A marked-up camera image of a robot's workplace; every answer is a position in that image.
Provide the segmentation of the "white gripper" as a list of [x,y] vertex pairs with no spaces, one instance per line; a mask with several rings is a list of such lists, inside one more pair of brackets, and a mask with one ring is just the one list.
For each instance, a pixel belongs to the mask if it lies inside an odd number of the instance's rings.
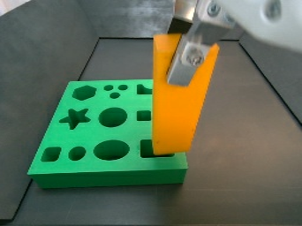
[[257,40],[302,53],[302,0],[174,1],[168,32],[197,45],[212,46],[240,24]]

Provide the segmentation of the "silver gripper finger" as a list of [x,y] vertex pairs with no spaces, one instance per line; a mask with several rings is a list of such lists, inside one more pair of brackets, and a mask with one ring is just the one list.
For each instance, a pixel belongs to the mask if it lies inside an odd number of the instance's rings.
[[190,85],[197,69],[206,62],[210,48],[234,25],[236,22],[225,17],[194,21],[188,33],[182,35],[169,67],[166,80],[170,85]]

